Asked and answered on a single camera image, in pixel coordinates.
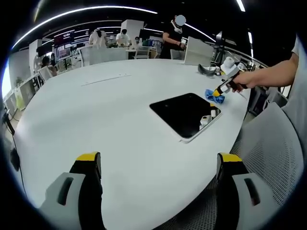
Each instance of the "person's hand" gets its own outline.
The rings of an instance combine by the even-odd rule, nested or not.
[[[248,88],[254,88],[256,85],[253,82],[253,79],[256,76],[256,72],[241,72],[236,78],[234,79],[234,83],[237,84],[237,92],[241,92],[243,87],[240,84],[246,85]]]

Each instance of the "black t-shirt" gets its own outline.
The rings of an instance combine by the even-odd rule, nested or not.
[[[164,29],[164,33],[168,33],[169,34],[169,38],[174,39],[176,41],[181,42],[182,39],[182,34],[178,33],[175,31],[174,26],[172,25],[172,23],[168,23],[165,25],[165,29]],[[175,49],[175,50],[181,50],[180,46],[176,45],[176,44],[171,44],[168,43],[166,41],[164,41],[163,43],[163,49]]]

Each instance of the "white table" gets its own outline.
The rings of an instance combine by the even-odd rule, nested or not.
[[[231,150],[248,101],[229,92],[218,106],[222,116],[189,144],[149,104],[188,92],[204,97],[219,84],[196,66],[161,59],[101,63],[51,78],[15,134],[30,200],[39,207],[79,155],[99,151],[108,230],[150,230],[169,220],[215,175],[217,153]]]

